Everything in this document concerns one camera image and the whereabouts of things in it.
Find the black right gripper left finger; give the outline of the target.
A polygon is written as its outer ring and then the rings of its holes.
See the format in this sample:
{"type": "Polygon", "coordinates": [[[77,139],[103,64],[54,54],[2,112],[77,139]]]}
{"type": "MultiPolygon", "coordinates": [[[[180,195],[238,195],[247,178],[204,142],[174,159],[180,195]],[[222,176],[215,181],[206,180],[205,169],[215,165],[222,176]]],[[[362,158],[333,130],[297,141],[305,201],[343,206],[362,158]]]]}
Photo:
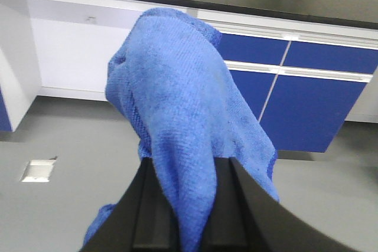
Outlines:
{"type": "Polygon", "coordinates": [[[116,204],[100,207],[81,251],[180,251],[177,223],[151,158],[116,204]]]}

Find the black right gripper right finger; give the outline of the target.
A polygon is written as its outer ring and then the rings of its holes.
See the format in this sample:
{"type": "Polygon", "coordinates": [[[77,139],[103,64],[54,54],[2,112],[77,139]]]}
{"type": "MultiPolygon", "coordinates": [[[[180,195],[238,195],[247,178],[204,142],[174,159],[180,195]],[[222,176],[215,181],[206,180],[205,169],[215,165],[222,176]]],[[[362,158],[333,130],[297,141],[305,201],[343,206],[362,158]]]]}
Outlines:
{"type": "Polygon", "coordinates": [[[376,251],[377,169],[278,161],[275,201],[235,159],[215,160],[218,188],[203,251],[376,251]]]}

